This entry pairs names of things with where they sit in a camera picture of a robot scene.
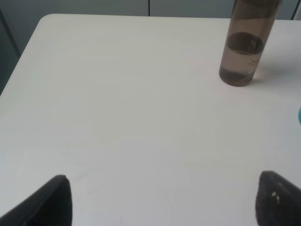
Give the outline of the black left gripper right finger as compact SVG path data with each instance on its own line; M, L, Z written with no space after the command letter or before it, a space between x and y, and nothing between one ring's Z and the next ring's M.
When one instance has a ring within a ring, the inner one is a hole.
M255 214L260 226L299 226L301 189L274 171L263 171L259 177Z

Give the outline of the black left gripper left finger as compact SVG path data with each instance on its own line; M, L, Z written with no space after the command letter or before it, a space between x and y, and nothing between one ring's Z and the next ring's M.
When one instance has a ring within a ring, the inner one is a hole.
M71 226L71 184L57 175L0 217L2 226Z

